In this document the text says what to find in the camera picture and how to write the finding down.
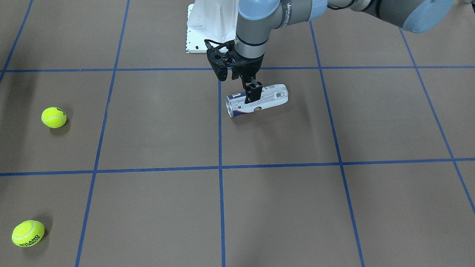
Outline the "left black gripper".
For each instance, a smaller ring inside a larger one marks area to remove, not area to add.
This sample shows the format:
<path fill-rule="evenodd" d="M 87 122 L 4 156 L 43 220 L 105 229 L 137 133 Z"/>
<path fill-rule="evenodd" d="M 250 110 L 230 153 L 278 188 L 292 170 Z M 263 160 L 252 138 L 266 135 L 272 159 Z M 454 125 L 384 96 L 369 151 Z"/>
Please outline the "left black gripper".
<path fill-rule="evenodd" d="M 264 55 L 256 59 L 248 59 L 239 54 L 232 54 L 231 79 L 242 79 L 245 87 L 245 104 L 258 101 L 261 98 L 263 85 L 256 80 L 256 74 L 260 71 Z"/>

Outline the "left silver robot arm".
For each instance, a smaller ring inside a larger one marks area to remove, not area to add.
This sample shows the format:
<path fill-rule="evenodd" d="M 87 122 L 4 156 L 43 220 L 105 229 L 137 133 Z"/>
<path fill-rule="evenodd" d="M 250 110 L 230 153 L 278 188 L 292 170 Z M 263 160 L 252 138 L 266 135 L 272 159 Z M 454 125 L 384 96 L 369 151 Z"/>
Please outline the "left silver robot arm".
<path fill-rule="evenodd" d="M 234 51 L 246 63 L 238 63 L 233 74 L 241 76 L 245 103 L 255 102 L 261 98 L 262 91 L 256 73 L 273 29 L 317 19 L 327 9 L 350 9 L 406 32 L 424 33 L 441 22 L 454 3 L 453 0 L 240 0 Z"/>

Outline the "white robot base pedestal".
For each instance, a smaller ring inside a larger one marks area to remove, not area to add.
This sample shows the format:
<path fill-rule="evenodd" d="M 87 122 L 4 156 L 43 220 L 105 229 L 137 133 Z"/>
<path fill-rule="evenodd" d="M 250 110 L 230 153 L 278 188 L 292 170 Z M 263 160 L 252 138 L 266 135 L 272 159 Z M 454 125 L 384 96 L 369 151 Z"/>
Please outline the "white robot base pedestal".
<path fill-rule="evenodd" d="M 237 0 L 195 0 L 188 5 L 187 53 L 205 53 L 205 39 L 219 43 L 233 40 L 238 16 Z"/>

